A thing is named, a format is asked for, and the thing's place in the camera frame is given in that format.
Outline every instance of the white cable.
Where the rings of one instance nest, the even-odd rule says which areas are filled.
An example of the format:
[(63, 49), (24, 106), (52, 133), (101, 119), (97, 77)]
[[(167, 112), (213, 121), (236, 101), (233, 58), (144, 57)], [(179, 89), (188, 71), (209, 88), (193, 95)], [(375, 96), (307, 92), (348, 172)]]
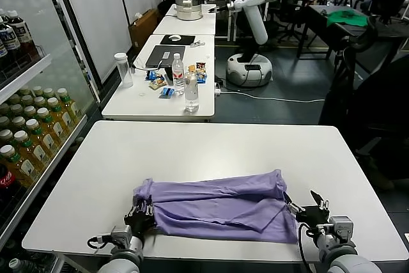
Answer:
[(239, 94), (239, 95), (245, 95), (254, 99), (267, 99), (267, 100), (278, 100), (280, 102), (302, 102), (305, 104), (309, 104), (311, 102), (324, 102), (325, 99), (314, 99), (314, 100), (293, 100), (293, 99), (284, 99), (284, 98), (275, 98), (275, 97), (256, 97), (252, 96), (246, 93), (240, 93), (240, 92), (223, 92), (221, 91), (221, 94)]

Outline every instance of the white robot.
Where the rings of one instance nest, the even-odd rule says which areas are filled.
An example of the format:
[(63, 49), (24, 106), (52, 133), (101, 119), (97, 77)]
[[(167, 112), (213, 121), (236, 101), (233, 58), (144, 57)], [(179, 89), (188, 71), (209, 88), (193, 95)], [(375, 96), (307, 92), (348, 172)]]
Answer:
[[(258, 8), (259, 5), (278, 0), (234, 0), (227, 4), (230, 11), (244, 11), (254, 39), (258, 45), (263, 45), (268, 40), (267, 31)], [(272, 64), (270, 60), (260, 54), (243, 57), (235, 54), (228, 59), (227, 79), (238, 86), (262, 86), (272, 77)]]

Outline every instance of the table leg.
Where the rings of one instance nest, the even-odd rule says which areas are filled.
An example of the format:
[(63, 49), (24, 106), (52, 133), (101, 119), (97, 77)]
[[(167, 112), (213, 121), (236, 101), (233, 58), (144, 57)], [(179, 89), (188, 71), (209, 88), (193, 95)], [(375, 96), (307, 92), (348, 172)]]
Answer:
[(308, 25), (305, 23), (304, 25), (304, 30), (302, 31), (302, 36), (301, 36), (301, 41), (298, 45), (298, 50), (297, 50), (297, 58), (301, 56), (302, 48), (304, 46), (305, 38), (307, 36), (307, 31), (308, 31)]

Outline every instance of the water bottle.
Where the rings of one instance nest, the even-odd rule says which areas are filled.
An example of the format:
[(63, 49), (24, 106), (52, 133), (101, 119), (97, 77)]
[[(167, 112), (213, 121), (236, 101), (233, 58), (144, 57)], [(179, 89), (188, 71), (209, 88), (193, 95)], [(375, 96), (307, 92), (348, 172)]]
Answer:
[(40, 269), (35, 263), (28, 260), (19, 260), (14, 258), (8, 263), (9, 268), (13, 273), (43, 273), (43, 269)]
[(195, 112), (199, 109), (199, 88), (196, 72), (189, 72), (185, 78), (186, 110)]
[(180, 54), (173, 54), (173, 63), (172, 63), (172, 75), (173, 75), (173, 86), (176, 95), (183, 94), (184, 90), (184, 71), (183, 71), (183, 62), (180, 59)]
[(120, 71), (120, 76), (122, 80), (122, 86), (124, 88), (130, 88), (134, 85), (132, 81), (132, 76), (130, 75), (130, 69), (128, 64), (128, 56), (124, 52), (119, 52), (114, 55), (116, 61), (116, 67)]

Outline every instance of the white table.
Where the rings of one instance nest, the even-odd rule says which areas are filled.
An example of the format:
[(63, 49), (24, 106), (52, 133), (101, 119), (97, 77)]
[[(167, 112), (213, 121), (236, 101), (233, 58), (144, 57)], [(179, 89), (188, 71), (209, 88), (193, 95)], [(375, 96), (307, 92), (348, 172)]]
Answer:
[[(172, 150), (179, 139), (184, 159)], [(132, 190), (145, 178), (189, 182), (282, 169), (288, 194), (313, 205), (314, 190), (330, 200), (332, 215), (354, 222), (359, 255), (372, 261), (405, 260), (408, 251), (357, 161), (334, 127), (215, 123), (95, 123), (51, 192), (22, 246), (30, 251), (91, 256), (87, 239), (123, 224)], [(307, 261), (318, 261), (303, 237)], [(109, 255), (108, 244), (97, 255)], [(157, 235), (148, 238), (146, 258), (245, 260), (292, 263), (296, 244), (204, 240)]]
[[(135, 65), (140, 63), (145, 65), (153, 48), (160, 45), (163, 35), (151, 35), (145, 43)], [(191, 48), (186, 46), (183, 64), (189, 66), (196, 65), (196, 62), (206, 63), (207, 80), (204, 84), (199, 84), (199, 110), (195, 113), (185, 111), (185, 97), (176, 95), (170, 99), (159, 98), (162, 88), (153, 90), (149, 88), (149, 81), (145, 81), (146, 72), (136, 70), (132, 74), (134, 85), (131, 88), (118, 86), (114, 95), (108, 101), (102, 116), (112, 120), (130, 121), (205, 121), (210, 119), (215, 113), (215, 44), (214, 37), (210, 35), (196, 36), (195, 41), (201, 40), (204, 46)], [(160, 69), (161, 74), (165, 74), (164, 69)]]
[(153, 32), (154, 35), (215, 35), (215, 33), (216, 13), (207, 13), (207, 11), (203, 11), (203, 17), (197, 20), (181, 20), (176, 16), (167, 15)]

